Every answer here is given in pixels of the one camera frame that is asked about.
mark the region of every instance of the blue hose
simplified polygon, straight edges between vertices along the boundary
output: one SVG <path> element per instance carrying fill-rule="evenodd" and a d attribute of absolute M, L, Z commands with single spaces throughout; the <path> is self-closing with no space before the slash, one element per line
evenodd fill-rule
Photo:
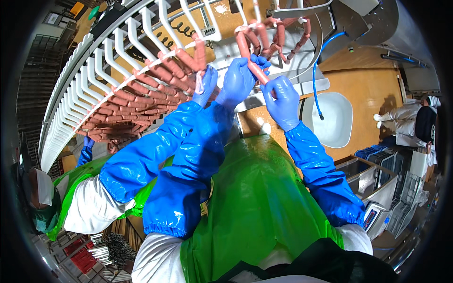
<path fill-rule="evenodd" d="M 321 52 L 324 50 L 324 48 L 327 46 L 327 44 L 329 44 L 329 42 L 331 42 L 332 40 L 334 40 L 337 37 L 342 36 L 342 35 L 347 35 L 347 33 L 345 31 L 337 33 L 336 35 L 329 38 L 326 42 L 324 42 L 323 46 L 321 47 Z M 316 108 L 318 109 L 319 118 L 321 118 L 321 120 L 324 120 L 324 116 L 321 112 L 321 109 L 319 108 L 318 96 L 316 95 L 316 85 L 315 85 L 315 79 L 314 79 L 314 74 L 316 72 L 316 66 L 318 64 L 318 59 L 316 59 L 316 62 L 313 65 L 313 92 L 314 92 L 314 102 L 316 103 Z"/>

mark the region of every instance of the white tub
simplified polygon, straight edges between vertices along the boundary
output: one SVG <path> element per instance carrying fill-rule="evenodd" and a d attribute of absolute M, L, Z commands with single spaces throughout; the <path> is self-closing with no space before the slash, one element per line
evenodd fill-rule
<path fill-rule="evenodd" d="M 323 145 L 334 149 L 345 147 L 352 131 L 351 103 L 338 92 L 319 93 L 318 103 L 324 120 L 319 118 L 312 96 L 304 102 L 302 122 L 314 132 Z"/>

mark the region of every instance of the white boot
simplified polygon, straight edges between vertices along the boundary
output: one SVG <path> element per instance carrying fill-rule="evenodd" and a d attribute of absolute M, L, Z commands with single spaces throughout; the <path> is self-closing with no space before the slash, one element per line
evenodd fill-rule
<path fill-rule="evenodd" d="M 374 114 L 373 115 L 373 119 L 374 119 L 374 121 L 388 121 L 388 120 L 392 120 L 390 118 L 390 113 L 389 112 L 385 113 L 384 115 Z"/>
<path fill-rule="evenodd" d="M 269 123 L 264 123 L 260 128 L 260 134 L 270 134 L 271 126 Z"/>

